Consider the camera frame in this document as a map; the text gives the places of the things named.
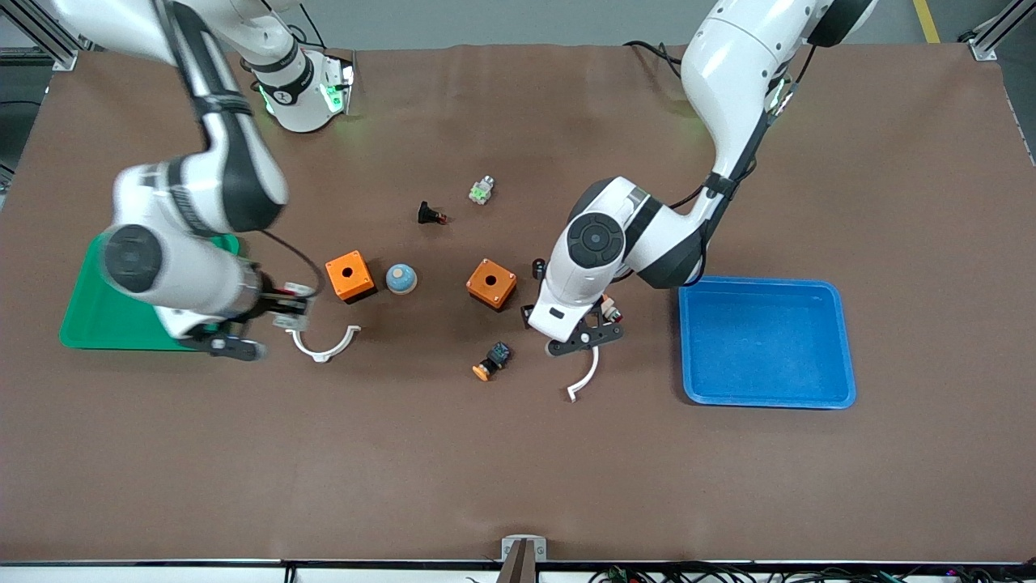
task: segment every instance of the blue ball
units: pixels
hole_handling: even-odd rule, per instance
[[[385,273],[385,285],[393,294],[409,294],[418,286],[418,273],[406,263],[396,263]]]

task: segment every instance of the yellow stripe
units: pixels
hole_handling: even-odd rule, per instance
[[[936,21],[931,20],[931,10],[928,9],[928,2],[926,0],[914,0],[914,9],[917,10],[917,20],[921,22],[924,39],[928,42],[940,42],[939,31],[936,30]]]

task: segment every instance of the white robot link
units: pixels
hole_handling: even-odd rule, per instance
[[[206,148],[118,175],[102,272],[123,294],[154,305],[179,344],[256,360],[264,347],[231,333],[231,325],[267,312],[300,317],[312,294],[275,287],[257,265],[207,237],[265,229],[288,201],[287,184],[205,22],[185,4],[151,2],[150,20],[137,17],[161,33],[163,48],[151,50],[178,67]]]
[[[303,49],[277,14],[300,0],[179,1],[240,53],[266,110],[286,129],[312,132],[348,109],[353,63]],[[55,0],[55,5],[62,20],[109,50],[176,64],[151,0]]]
[[[667,206],[624,177],[582,194],[547,263],[540,296],[523,316],[551,339],[552,356],[622,338],[600,314],[616,275],[635,271],[658,289],[696,283],[710,239],[741,181],[755,167],[762,136],[790,98],[788,64],[805,43],[833,47],[860,27],[876,0],[720,0],[684,53],[687,98],[716,145],[712,172]],[[686,214],[673,208],[697,196]],[[597,316],[597,323],[587,320]]]

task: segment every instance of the metal frame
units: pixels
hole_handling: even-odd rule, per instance
[[[975,60],[997,60],[997,46],[1012,30],[1036,11],[1036,0],[1014,0],[999,14],[961,34],[957,40],[968,42]]]
[[[76,67],[78,52],[89,50],[93,46],[61,26],[33,0],[0,0],[0,13],[6,14],[26,36],[54,59],[54,70],[71,70]]]

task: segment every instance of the orange box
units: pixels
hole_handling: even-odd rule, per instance
[[[332,259],[325,266],[327,276],[330,278],[330,284],[335,288],[335,295],[346,304],[358,302],[378,290],[370,269],[367,268],[367,261],[359,251]]]
[[[476,300],[500,312],[517,285],[515,273],[489,259],[483,259],[467,280],[467,291]]]

